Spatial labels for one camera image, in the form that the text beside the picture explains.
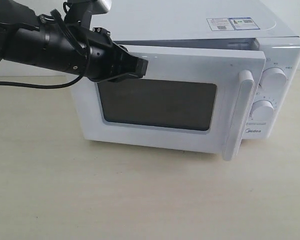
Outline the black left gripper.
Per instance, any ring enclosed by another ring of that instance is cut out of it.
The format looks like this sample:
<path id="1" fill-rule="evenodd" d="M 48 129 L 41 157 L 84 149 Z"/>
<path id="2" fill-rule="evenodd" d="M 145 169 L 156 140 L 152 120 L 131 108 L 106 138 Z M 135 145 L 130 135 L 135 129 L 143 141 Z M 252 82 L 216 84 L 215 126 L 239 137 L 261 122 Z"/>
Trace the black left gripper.
<path id="1" fill-rule="evenodd" d="M 140 79 L 146 74 L 149 61 L 131 54 L 123 45 L 115 44 L 108 30 L 75 27 L 73 33 L 83 47 L 84 76 L 91 82 L 120 82 Z"/>

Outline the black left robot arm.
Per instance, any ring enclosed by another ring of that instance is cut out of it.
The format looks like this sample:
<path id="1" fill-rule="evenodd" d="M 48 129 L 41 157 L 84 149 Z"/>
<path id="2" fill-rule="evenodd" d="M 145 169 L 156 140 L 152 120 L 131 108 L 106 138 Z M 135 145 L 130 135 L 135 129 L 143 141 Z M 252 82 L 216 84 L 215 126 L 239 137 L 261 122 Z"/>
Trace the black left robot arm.
<path id="1" fill-rule="evenodd" d="M 106 14 L 109 0 L 67 0 L 65 16 L 54 9 L 36 14 L 14 0 L 0 0 L 0 62 L 75 75 L 76 80 L 118 82 L 145 76 L 148 61 L 111 39 L 102 27 L 91 28 L 94 15 Z"/>

